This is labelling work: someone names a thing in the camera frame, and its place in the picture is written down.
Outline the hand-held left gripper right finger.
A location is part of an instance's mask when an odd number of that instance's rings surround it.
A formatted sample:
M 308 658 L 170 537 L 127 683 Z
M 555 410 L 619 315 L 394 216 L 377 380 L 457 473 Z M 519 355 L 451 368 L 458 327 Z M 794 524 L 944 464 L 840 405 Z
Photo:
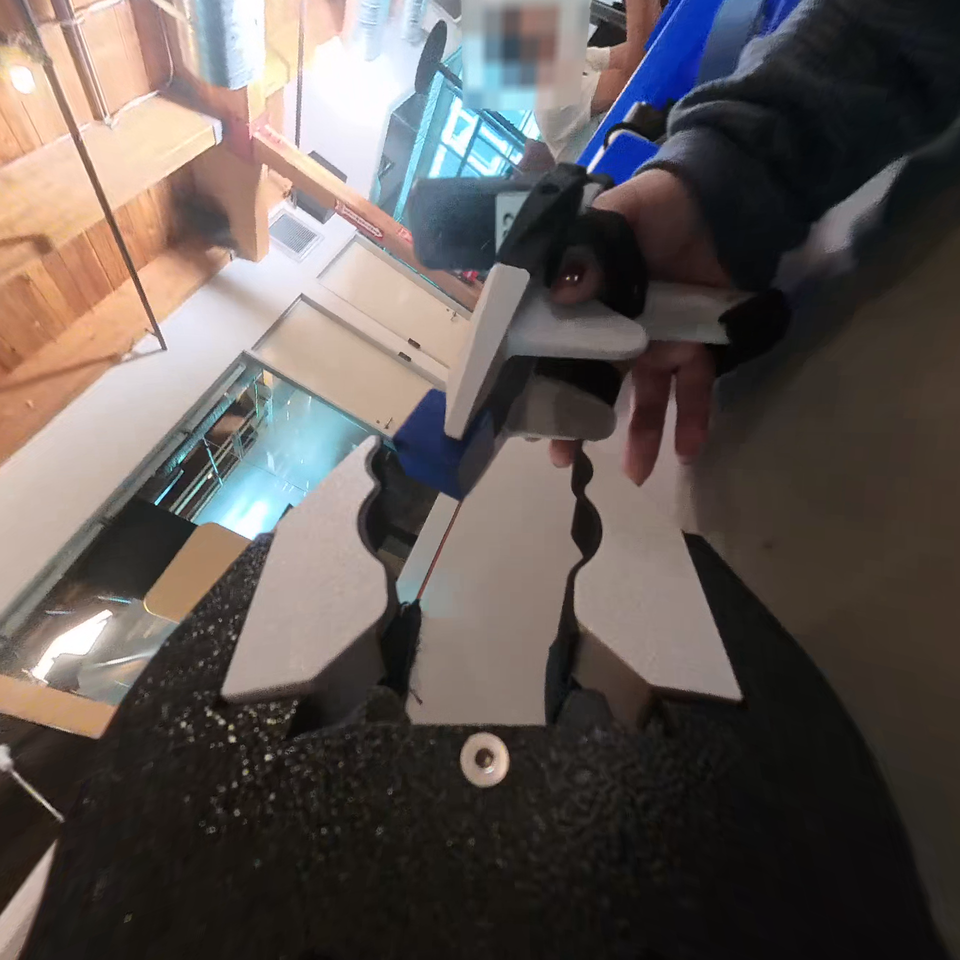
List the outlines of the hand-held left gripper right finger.
M 579 557 L 547 654 L 547 723 L 579 693 L 625 727 L 644 726 L 664 701 L 741 704 L 680 526 L 624 476 L 610 442 L 585 444 L 570 486 Z

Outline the person's right hand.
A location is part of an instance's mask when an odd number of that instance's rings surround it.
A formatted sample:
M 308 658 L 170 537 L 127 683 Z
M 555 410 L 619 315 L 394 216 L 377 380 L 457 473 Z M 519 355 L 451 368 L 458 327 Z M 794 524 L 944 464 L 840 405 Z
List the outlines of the person's right hand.
M 728 287 L 712 235 L 683 182 L 653 169 L 599 194 L 596 210 L 623 216 L 653 279 Z M 632 364 L 630 420 L 622 470 L 642 486 L 653 473 L 670 402 L 676 406 L 674 449 L 679 461 L 695 459 L 709 435 L 714 403 L 714 357 L 699 342 L 653 342 Z

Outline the black wall monitor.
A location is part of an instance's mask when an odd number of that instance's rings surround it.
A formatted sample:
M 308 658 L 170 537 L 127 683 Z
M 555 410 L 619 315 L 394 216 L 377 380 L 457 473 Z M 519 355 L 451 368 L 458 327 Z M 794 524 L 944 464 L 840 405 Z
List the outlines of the black wall monitor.
M 71 577 L 101 594 L 142 600 L 196 529 L 191 520 L 135 497 L 80 555 Z

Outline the white door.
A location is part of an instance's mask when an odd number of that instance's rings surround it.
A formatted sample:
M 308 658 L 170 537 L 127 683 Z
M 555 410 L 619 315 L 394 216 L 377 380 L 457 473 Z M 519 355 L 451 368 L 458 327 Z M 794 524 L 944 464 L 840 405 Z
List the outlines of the white door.
M 333 295 L 451 368 L 469 333 L 468 309 L 411 267 L 354 233 L 317 275 Z
M 283 311 L 249 355 L 387 438 L 429 392 L 442 387 L 381 324 L 367 319 L 357 326 L 305 295 Z

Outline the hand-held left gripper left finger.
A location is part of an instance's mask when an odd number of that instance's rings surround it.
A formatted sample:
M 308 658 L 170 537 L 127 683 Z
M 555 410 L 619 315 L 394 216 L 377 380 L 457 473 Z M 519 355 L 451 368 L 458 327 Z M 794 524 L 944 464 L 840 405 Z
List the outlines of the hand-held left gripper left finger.
M 307 697 L 336 724 L 382 686 L 403 697 L 422 625 L 378 556 L 382 441 L 360 443 L 280 520 L 221 687 L 229 704 Z

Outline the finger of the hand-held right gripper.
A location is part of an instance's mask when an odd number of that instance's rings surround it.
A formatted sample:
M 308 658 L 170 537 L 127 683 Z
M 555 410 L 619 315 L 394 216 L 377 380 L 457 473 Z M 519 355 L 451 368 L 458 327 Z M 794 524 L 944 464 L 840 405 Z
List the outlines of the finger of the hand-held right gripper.
M 463 437 L 456 467 L 458 498 L 473 490 L 510 438 L 593 442 L 614 433 L 615 400 L 543 373 L 527 373 L 512 384 L 509 380 L 501 377 Z
M 493 266 L 472 313 L 471 332 L 447 380 L 443 429 L 462 440 L 509 359 L 533 357 L 618 363 L 645 351 L 635 319 L 599 303 L 556 304 L 528 270 Z

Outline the white wall vent grille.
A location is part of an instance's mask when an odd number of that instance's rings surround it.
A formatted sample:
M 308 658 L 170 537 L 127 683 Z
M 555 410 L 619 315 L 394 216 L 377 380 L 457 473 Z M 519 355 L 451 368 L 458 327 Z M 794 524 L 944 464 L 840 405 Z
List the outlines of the white wall vent grille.
M 324 240 L 318 228 L 286 208 L 270 219 L 269 234 L 271 246 L 297 263 L 309 258 Z

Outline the large silver ventilation duct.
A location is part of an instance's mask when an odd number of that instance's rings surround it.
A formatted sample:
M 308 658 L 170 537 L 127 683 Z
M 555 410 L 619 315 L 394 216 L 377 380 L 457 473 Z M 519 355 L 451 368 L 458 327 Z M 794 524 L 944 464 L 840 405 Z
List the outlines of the large silver ventilation duct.
M 201 80 L 241 90 L 260 78 L 266 64 L 264 1 L 192 1 L 187 12 Z

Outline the large paned window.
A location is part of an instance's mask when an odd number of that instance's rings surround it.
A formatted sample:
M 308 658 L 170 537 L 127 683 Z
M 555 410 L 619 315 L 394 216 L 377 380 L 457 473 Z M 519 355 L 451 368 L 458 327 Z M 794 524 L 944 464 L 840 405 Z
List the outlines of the large paned window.
M 423 179 L 507 178 L 541 132 L 531 110 L 475 111 L 461 97 L 462 55 L 450 54 L 424 93 L 388 117 L 371 200 L 405 224 L 412 187 Z

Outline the royal blue block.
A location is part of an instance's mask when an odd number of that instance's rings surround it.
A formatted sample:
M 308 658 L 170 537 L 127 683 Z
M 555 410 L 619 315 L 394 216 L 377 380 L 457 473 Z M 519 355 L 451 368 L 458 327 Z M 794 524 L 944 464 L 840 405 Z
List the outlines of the royal blue block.
M 496 455 L 496 431 L 489 411 L 477 414 L 463 438 L 445 431 L 447 395 L 427 390 L 392 439 L 403 472 L 439 494 L 463 501 Z

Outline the wooden support post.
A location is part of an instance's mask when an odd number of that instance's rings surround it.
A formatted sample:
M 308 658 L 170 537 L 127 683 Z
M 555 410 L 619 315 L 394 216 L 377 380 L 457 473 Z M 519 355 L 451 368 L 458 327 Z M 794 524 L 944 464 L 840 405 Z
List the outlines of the wooden support post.
M 249 143 L 253 158 L 291 182 L 321 207 L 352 224 L 368 240 L 433 283 L 454 302 L 473 311 L 483 285 L 447 270 L 426 267 L 417 257 L 410 230 L 348 186 L 269 125 L 254 126 Z

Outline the blue bin with white label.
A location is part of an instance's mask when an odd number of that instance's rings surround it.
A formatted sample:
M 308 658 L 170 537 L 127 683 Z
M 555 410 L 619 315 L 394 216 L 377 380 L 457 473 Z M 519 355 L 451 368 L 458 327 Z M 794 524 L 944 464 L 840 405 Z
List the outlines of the blue bin with white label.
M 673 107 L 734 73 L 744 49 L 777 30 L 796 1 L 671 1 L 642 63 L 578 159 L 620 185 L 660 149 Z

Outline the glass room window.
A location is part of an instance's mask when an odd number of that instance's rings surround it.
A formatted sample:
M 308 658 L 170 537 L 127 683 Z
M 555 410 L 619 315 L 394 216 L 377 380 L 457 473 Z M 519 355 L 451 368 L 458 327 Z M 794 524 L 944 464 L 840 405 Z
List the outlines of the glass room window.
M 118 705 L 176 628 L 143 600 L 71 577 L 106 525 L 143 498 L 249 540 L 272 531 L 368 430 L 252 361 L 208 390 L 2 618 L 2 674 Z

